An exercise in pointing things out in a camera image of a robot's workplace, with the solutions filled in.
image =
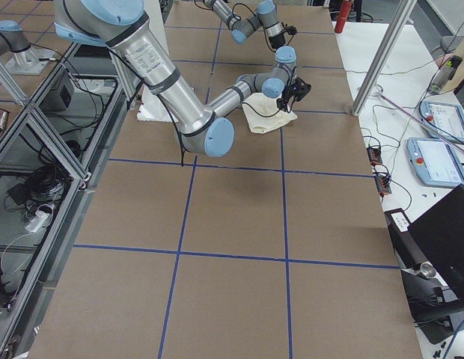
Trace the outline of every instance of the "sticker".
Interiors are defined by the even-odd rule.
[[[406,232],[409,230],[410,223],[406,220],[402,212],[392,213],[391,217],[394,220],[400,232]]]
[[[126,58],[142,77],[149,76],[152,70],[162,65],[162,59],[149,43],[144,43],[134,52],[126,54]]]

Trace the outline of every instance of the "white table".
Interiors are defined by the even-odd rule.
[[[338,46],[345,69],[347,71],[359,72],[347,72],[347,79],[354,98],[365,77],[364,72],[368,70],[386,29],[386,24],[348,22],[345,25],[344,32],[337,34]],[[418,36],[417,31],[412,25],[406,25],[382,73],[406,72],[412,68],[421,67],[429,61],[432,61],[432,57]],[[406,74],[381,75],[377,83],[383,87],[384,95],[398,105],[415,107],[436,71],[437,66],[434,62],[431,62],[418,70],[413,70]],[[458,103],[453,93],[427,97],[427,100]],[[375,107],[377,116],[377,122],[375,122],[372,110],[374,105],[391,107],[378,97],[371,96],[359,116],[360,124],[363,128],[362,133],[363,135],[369,135],[368,130],[370,130],[371,135],[378,138],[382,145],[397,145],[396,141],[382,136],[377,132],[376,123],[378,123],[381,133],[398,139],[403,137],[400,148],[397,151],[395,165],[393,166],[396,150],[392,147],[384,147],[382,149],[382,160],[392,172],[392,179],[406,187],[412,194],[412,205],[406,211],[406,214],[411,221],[414,221],[433,204],[443,198],[450,189],[423,186],[409,163],[406,151],[406,139],[410,137],[429,137],[425,131],[417,123],[413,122],[413,120],[409,121],[406,115],[386,108]],[[415,116],[419,117],[418,111],[415,112]],[[370,144],[376,144],[376,142],[371,140]],[[463,156],[459,155],[459,158],[464,162]],[[384,197],[382,203],[383,210],[386,211],[399,207],[406,208],[409,203],[408,194],[394,183],[391,184],[391,190],[392,194]],[[430,344],[419,329],[417,330],[417,335],[424,358],[431,359],[435,351],[440,349],[442,350],[443,357],[445,350],[440,348],[439,344],[436,346]],[[460,332],[456,338],[447,359],[453,358],[454,355],[464,356],[464,331]]]

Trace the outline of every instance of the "computer monitor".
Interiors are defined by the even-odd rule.
[[[458,298],[464,298],[464,185],[409,226],[412,238]]]

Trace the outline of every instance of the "light blue cap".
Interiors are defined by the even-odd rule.
[[[264,0],[257,6],[257,12],[260,15],[267,15],[275,11],[275,4],[273,0]]]
[[[281,64],[289,64],[297,60],[297,55],[292,46],[282,46],[275,52],[275,60]]]
[[[13,20],[1,20],[0,31],[15,32],[15,31],[22,31],[22,29],[19,25],[17,25],[17,22]]]
[[[77,32],[71,28],[66,28],[58,23],[54,23],[56,34],[65,40],[72,41],[74,43],[82,43],[84,45],[104,47],[106,43],[98,37],[92,37],[82,32]]]
[[[276,99],[281,95],[284,88],[285,83],[282,80],[273,77],[263,82],[262,93],[270,99]]]
[[[144,13],[144,0],[81,0],[95,17],[112,25],[126,26]]]
[[[242,45],[247,40],[246,35],[239,30],[232,30],[232,38],[239,45]]]
[[[207,130],[204,149],[209,157],[222,157],[233,144],[233,126],[225,117],[217,118]]]

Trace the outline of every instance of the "red bottle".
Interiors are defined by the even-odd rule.
[[[350,15],[350,10],[352,10],[352,0],[346,0],[342,2],[342,6],[340,6],[340,13],[338,14],[337,23],[335,24],[336,34],[342,33],[345,26],[345,22],[347,21]]]

